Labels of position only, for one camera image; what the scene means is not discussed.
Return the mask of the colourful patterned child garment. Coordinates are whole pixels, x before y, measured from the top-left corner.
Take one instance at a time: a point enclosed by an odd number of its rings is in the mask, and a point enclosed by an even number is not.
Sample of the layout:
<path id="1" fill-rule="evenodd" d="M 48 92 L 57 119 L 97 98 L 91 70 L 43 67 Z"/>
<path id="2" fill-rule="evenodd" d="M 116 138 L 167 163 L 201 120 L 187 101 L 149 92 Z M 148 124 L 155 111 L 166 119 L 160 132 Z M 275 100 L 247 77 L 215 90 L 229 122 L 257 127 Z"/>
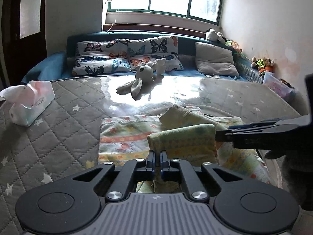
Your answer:
<path id="1" fill-rule="evenodd" d="M 170 159 L 187 160 L 193 166 L 211 162 L 244 176 L 275 185 L 266 163 L 252 149 L 236 149 L 231 142 L 217 142 L 217 130 L 243 125 L 240 117 L 197 106 L 172 105 L 156 114 L 104 118 L 100 126 L 98 163 L 117 167 L 126 161 L 166 151 Z"/>

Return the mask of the clear plastic storage box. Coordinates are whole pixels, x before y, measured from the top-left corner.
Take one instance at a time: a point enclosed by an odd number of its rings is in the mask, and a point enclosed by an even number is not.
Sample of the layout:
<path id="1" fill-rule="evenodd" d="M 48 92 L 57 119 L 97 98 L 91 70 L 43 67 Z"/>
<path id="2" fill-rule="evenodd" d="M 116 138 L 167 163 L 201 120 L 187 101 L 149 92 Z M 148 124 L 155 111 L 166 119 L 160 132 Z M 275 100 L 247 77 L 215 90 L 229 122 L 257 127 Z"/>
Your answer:
<path id="1" fill-rule="evenodd" d="M 286 84 L 282 83 L 270 72 L 265 72 L 263 85 L 270 88 L 284 100 L 290 99 L 294 96 L 294 90 L 288 87 Z"/>

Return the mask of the brown orange plush toys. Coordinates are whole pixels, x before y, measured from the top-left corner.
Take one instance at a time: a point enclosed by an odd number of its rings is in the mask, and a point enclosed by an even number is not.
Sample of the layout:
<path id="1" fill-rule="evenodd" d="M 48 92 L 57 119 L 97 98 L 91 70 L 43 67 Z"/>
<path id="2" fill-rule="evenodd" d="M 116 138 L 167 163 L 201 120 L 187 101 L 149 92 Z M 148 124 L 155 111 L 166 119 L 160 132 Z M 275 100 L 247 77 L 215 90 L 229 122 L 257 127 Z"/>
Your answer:
<path id="1" fill-rule="evenodd" d="M 253 69 L 257 69 L 259 71 L 259 74 L 263 75 L 265 72 L 274 72 L 274 66 L 275 66 L 275 61 L 270 59 L 270 58 L 260 58 L 257 59 L 256 57 L 252 58 L 252 63 L 251 67 Z"/>

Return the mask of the grey cushion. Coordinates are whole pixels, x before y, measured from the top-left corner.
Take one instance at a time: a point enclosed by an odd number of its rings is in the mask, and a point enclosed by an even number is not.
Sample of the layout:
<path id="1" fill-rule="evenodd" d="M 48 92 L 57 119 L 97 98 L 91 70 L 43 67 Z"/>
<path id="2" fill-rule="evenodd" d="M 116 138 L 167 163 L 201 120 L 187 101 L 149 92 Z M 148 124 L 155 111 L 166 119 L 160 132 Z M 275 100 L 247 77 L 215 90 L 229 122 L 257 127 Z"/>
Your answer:
<path id="1" fill-rule="evenodd" d="M 196 42 L 195 52 L 195 64 L 200 73 L 239 77 L 231 50 L 209 43 Z"/>

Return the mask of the pink green plush toy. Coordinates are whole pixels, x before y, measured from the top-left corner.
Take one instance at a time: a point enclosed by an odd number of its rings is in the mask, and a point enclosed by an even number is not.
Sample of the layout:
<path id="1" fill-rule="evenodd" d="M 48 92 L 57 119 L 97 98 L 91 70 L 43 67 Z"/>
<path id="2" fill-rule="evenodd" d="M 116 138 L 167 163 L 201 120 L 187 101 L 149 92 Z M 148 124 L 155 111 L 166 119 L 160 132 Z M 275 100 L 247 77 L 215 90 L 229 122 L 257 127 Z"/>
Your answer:
<path id="1" fill-rule="evenodd" d="M 227 40 L 226 45 L 232 47 L 237 53 L 239 53 L 239 54 L 242 53 L 242 49 L 236 41 Z"/>

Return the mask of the black white plush toy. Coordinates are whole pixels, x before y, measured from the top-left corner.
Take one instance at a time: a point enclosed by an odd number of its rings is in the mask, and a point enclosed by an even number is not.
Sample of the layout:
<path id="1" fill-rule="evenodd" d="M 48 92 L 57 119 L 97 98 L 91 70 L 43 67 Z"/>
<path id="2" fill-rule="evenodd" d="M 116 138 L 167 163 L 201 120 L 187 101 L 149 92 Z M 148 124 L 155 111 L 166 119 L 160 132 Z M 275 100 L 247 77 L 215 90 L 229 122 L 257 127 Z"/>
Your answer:
<path id="1" fill-rule="evenodd" d="M 226 44 L 227 39 L 223 36 L 221 32 L 216 32 L 213 28 L 209 28 L 205 32 L 205 37 L 209 41 Z"/>

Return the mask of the white plush bunny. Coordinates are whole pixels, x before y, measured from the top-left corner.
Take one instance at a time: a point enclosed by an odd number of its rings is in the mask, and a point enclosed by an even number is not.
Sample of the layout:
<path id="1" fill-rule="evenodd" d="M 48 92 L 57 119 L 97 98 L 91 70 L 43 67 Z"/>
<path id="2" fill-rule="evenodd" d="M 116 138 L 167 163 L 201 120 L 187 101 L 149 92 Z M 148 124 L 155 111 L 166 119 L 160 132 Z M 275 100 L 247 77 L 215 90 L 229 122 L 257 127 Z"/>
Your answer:
<path id="1" fill-rule="evenodd" d="M 140 99 L 142 93 L 161 83 L 165 73 L 165 62 L 165 58 L 160 58 L 149 61 L 145 65 L 137 65 L 135 80 L 117 87 L 116 93 L 120 95 L 130 93 L 134 100 Z"/>

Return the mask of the tissue pack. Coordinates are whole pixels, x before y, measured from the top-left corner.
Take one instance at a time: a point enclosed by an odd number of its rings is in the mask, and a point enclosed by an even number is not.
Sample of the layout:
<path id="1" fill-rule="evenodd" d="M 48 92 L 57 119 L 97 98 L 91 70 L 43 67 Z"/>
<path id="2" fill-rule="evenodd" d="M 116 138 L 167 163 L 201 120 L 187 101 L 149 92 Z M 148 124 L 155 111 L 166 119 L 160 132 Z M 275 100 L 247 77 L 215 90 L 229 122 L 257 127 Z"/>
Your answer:
<path id="1" fill-rule="evenodd" d="M 54 100 L 55 93 L 49 81 L 30 81 L 1 91 L 1 100 L 12 103 L 9 110 L 14 124 L 29 127 Z"/>

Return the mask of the butterfly print pillow left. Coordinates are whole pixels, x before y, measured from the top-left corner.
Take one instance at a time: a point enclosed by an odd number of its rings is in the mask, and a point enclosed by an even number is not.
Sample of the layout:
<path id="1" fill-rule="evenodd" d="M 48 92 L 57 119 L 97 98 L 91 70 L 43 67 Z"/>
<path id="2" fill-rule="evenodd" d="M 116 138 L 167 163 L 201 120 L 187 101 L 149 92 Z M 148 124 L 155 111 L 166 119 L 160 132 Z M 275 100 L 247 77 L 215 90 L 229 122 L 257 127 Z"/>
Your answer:
<path id="1" fill-rule="evenodd" d="M 128 40 L 80 41 L 76 45 L 73 76 L 130 72 Z"/>

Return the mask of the butterfly print pillow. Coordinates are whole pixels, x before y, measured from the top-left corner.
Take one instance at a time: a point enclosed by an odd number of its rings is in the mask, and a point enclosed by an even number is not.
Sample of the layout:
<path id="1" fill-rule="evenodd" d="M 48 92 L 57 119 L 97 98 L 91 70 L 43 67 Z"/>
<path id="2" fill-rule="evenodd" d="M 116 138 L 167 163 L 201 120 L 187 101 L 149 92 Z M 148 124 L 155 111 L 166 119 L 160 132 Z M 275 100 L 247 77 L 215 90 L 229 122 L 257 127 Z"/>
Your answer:
<path id="1" fill-rule="evenodd" d="M 132 70 L 136 70 L 138 65 L 161 58 L 165 58 L 166 72 L 184 70 L 178 57 L 177 36 L 129 40 L 127 54 Z"/>
<path id="2" fill-rule="evenodd" d="M 73 76 L 130 72 L 128 40 L 80 41 L 76 45 Z"/>

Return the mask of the blue sofa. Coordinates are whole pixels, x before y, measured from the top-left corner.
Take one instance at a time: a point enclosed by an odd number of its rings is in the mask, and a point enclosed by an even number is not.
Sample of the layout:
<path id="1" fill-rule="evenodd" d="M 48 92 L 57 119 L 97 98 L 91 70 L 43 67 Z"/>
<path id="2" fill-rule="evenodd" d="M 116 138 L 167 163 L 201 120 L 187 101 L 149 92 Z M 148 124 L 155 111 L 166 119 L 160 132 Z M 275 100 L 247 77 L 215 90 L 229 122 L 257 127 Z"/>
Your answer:
<path id="1" fill-rule="evenodd" d="M 99 32 L 70 36 L 67 50 L 27 72 L 22 84 L 81 76 L 131 75 L 138 66 L 165 60 L 165 74 L 262 83 L 264 76 L 231 46 L 184 35 L 154 32 Z"/>

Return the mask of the butterfly print pillow right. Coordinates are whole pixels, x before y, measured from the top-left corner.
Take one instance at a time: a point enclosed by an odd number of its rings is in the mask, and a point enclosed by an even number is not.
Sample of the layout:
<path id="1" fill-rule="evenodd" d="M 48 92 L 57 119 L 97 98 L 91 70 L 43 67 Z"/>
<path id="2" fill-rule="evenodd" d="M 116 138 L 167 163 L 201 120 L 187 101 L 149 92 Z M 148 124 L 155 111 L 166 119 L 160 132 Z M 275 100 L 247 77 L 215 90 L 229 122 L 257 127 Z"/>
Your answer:
<path id="1" fill-rule="evenodd" d="M 127 54 L 132 70 L 136 70 L 138 65 L 161 58 L 165 58 L 166 72 L 184 70 L 178 57 L 177 36 L 129 40 Z"/>

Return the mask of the dark wooden door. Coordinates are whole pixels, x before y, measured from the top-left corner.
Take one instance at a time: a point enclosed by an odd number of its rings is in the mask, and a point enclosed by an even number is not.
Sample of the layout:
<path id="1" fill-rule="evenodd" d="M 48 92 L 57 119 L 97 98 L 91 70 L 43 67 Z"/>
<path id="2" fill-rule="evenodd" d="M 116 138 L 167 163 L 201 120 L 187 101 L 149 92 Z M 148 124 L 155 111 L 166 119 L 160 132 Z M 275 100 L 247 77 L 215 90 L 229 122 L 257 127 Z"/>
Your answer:
<path id="1" fill-rule="evenodd" d="M 1 34 L 10 85 L 20 84 L 47 57 L 45 5 L 46 0 L 3 0 Z"/>

